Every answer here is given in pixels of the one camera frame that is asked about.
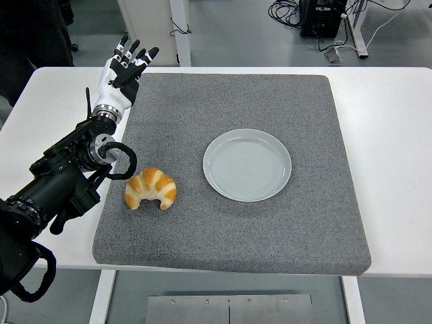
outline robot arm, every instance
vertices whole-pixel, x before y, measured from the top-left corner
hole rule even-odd
[[[127,36],[121,39],[105,65],[93,112],[88,107],[88,118],[30,167],[31,183],[6,201],[0,199],[0,295],[11,290],[26,302],[42,297],[55,277],[55,257],[33,239],[52,219],[51,233],[60,234],[67,220],[99,203],[97,188],[105,178],[124,180],[135,172],[134,151],[111,135],[124,111],[134,104],[141,74],[159,49],[143,49],[131,60],[139,41],[124,53],[127,40]],[[111,174],[111,164],[120,151],[129,156],[130,167],[124,174]],[[86,178],[84,172],[89,171],[92,174]],[[48,269],[40,288],[30,294],[20,280],[39,258],[47,260]]]

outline gray floor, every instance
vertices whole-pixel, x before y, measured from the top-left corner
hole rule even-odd
[[[193,66],[329,66],[323,53],[318,51],[317,40],[301,39],[298,31],[290,30],[267,15],[272,1],[241,0],[190,0],[190,29]],[[385,1],[390,6],[393,1]],[[384,26],[376,35],[370,47],[369,58],[357,58],[354,50],[340,49],[341,66],[423,66],[432,67],[432,9],[427,9],[431,0],[414,0],[398,17]],[[79,51],[74,53],[76,66],[103,66],[111,55],[125,26],[115,0],[72,0],[75,23],[70,26],[70,35]],[[370,4],[362,33],[366,41],[374,31],[395,13]],[[337,39],[344,39],[343,29]],[[330,45],[323,41],[323,47]],[[353,45],[351,38],[348,44]],[[1,121],[7,119],[11,107],[0,97]],[[81,317],[76,321],[53,319],[50,314],[61,314],[68,310],[78,314],[77,307],[86,309],[95,290],[98,273],[92,271],[59,271],[59,285],[54,285],[43,308],[36,310],[7,295],[10,305],[8,321],[30,323],[45,317],[44,323],[84,323]],[[109,323],[144,323],[146,300],[151,294],[211,293],[226,292],[313,292],[315,278],[308,282],[293,281],[287,277],[265,275],[173,275],[172,273],[132,273],[122,271],[117,276]],[[69,289],[70,284],[88,286],[85,297],[80,289]],[[325,287],[327,279],[315,282]],[[364,303],[367,323],[432,323],[430,308],[432,280],[396,278],[360,278],[360,293]],[[344,323],[344,310],[340,284],[335,283],[327,293],[332,305],[323,319],[337,319],[333,323]],[[319,292],[325,299],[323,291]]]

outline gray felt mat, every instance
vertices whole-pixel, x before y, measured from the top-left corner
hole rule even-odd
[[[292,175],[260,202],[206,181],[203,156],[224,132],[254,128],[288,149]],[[94,238],[98,263],[251,273],[360,275],[371,257],[329,81],[324,76],[145,74],[124,143],[138,173],[158,167],[178,197],[129,210],[111,183]],[[116,172],[124,172],[121,157]]]

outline white plate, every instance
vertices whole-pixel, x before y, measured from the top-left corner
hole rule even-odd
[[[204,174],[210,185],[238,201],[260,201],[277,194],[291,175],[285,146],[260,130],[232,130],[209,145]]]

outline black clothing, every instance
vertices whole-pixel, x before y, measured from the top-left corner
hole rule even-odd
[[[71,45],[57,0],[1,0],[0,95],[13,107],[33,65],[74,66]]]

